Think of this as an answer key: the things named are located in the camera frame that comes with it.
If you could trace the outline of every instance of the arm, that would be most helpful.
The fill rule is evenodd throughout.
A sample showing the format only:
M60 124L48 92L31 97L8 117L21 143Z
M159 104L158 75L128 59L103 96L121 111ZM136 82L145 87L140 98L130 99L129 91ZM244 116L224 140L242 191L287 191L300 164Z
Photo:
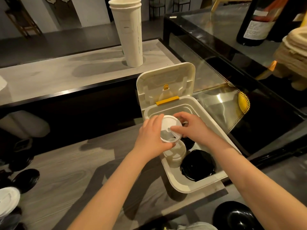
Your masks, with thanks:
M145 120L134 148L68 230L112 229L134 182L148 161L173 147L160 139L163 114Z
M263 228L306 229L307 208L302 203L211 131L198 116L186 112L174 116L182 123L188 121L188 125L173 126L171 130L210 148Z

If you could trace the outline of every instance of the stacked paper cups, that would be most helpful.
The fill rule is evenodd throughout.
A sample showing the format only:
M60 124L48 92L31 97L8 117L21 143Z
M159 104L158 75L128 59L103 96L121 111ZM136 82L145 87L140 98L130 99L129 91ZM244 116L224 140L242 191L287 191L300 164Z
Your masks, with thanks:
M110 0L110 8L129 67L143 64L141 0Z

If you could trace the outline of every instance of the chair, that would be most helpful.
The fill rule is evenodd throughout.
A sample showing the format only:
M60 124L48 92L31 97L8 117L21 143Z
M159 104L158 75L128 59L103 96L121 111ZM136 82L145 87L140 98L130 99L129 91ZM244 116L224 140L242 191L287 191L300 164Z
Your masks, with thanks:
M165 14L165 0L149 0L149 21L151 20L150 9L153 10L153 20L155 19L154 10L159 8L159 17L160 17L160 8L164 8Z
M182 7L183 5L189 4L189 10L190 10L190 6L191 6L191 0L173 0L173 13L174 13L174 6L177 5L178 7L178 11L179 12L179 7L181 6L181 11L182 11Z
M220 2L228 2L228 1L251 1L251 0L216 0L211 9L211 12L214 12L217 9Z
M20 0L5 0L5 2L10 8L5 11L5 14L25 38L30 37L28 31L31 30L35 31L38 35L42 34Z

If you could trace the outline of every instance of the yellow hinge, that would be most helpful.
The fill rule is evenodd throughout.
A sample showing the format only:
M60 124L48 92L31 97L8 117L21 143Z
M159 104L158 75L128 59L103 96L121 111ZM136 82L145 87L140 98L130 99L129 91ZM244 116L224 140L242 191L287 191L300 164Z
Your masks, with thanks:
M161 104L164 104L164 103L167 103L167 102L171 102L171 101L174 101L174 100L177 100L179 99L179 96L175 96L175 97L170 97L170 98L167 98L167 99L164 99L164 100L161 100L161 101L157 101L156 102L156 105L161 105Z

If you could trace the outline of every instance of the forearm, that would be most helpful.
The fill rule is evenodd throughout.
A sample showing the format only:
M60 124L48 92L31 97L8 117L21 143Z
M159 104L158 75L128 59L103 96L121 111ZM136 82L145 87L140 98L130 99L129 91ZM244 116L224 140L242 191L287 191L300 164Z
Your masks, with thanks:
M146 161L131 151L95 194L68 230L112 229L118 214Z
M305 229L307 208L218 135L207 145L266 230Z

